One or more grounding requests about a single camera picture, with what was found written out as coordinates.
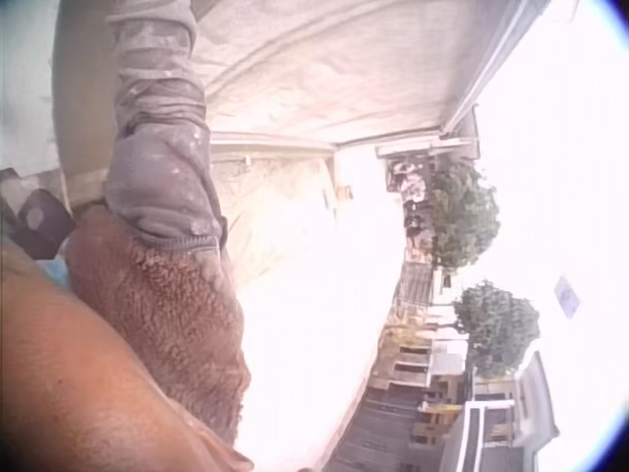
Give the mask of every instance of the blue sign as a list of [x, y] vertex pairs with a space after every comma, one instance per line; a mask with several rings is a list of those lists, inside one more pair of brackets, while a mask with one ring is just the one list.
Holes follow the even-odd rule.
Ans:
[[572, 320], [572, 317], [574, 317], [574, 314], [577, 313], [579, 309], [579, 305], [581, 305], [581, 301], [568, 282], [568, 279], [563, 275], [559, 277], [559, 281], [554, 287], [554, 294], [565, 316], [568, 320]]

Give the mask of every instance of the sleeve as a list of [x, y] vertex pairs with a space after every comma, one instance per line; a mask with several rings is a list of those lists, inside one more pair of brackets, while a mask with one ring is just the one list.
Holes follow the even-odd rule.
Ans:
[[190, 61], [190, 0], [118, 0], [107, 21], [118, 82], [107, 204], [150, 246], [218, 248], [226, 222], [209, 175], [203, 88]]

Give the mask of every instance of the green tree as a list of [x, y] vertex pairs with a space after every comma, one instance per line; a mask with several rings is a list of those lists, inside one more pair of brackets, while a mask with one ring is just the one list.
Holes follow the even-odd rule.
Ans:
[[495, 189], [472, 165], [446, 160], [431, 177], [433, 259], [439, 266], [473, 264], [498, 234]]
[[454, 311], [453, 327], [469, 334], [468, 360], [481, 377], [516, 370], [531, 341], [540, 336], [540, 314], [531, 303], [488, 281], [465, 290]]

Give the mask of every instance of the gray sleeve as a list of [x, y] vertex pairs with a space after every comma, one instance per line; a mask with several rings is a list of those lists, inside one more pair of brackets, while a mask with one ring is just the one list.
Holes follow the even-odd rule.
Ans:
[[151, 246], [217, 247], [224, 220], [209, 177], [203, 88], [190, 63], [190, 0], [118, 0], [107, 21], [118, 81], [107, 204]]

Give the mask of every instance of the sky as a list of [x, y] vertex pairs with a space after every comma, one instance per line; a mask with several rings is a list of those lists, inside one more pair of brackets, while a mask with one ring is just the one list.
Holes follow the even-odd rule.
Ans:
[[[477, 116], [502, 226], [462, 275], [466, 285], [488, 278], [540, 311], [535, 347], [561, 432], [539, 453], [540, 471], [590, 470], [629, 399], [627, 36], [594, 0], [582, 0], [570, 24], [540, 19], [484, 90]], [[570, 321], [554, 296], [560, 275], [581, 300]]]

